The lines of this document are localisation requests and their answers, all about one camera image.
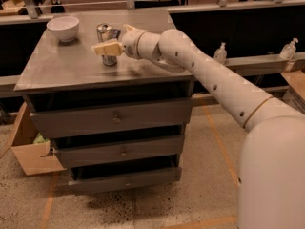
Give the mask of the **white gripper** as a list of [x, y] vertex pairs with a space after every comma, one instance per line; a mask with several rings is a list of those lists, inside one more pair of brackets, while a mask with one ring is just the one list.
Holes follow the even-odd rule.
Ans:
[[123, 28], [125, 29], [126, 33], [122, 36], [122, 44], [117, 39], [110, 39], [108, 41], [93, 45], [91, 47], [91, 51], [96, 55], [120, 56], [124, 50], [125, 55], [128, 57], [140, 59], [138, 53], [138, 42], [146, 30], [142, 30], [128, 24], [125, 24]]

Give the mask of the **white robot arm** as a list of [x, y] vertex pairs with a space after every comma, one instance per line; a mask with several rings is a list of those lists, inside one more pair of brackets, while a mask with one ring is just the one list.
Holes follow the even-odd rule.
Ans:
[[237, 229], [305, 229], [305, 115], [202, 52], [182, 31], [128, 25], [98, 55], [125, 54], [189, 71], [247, 132], [238, 172]]

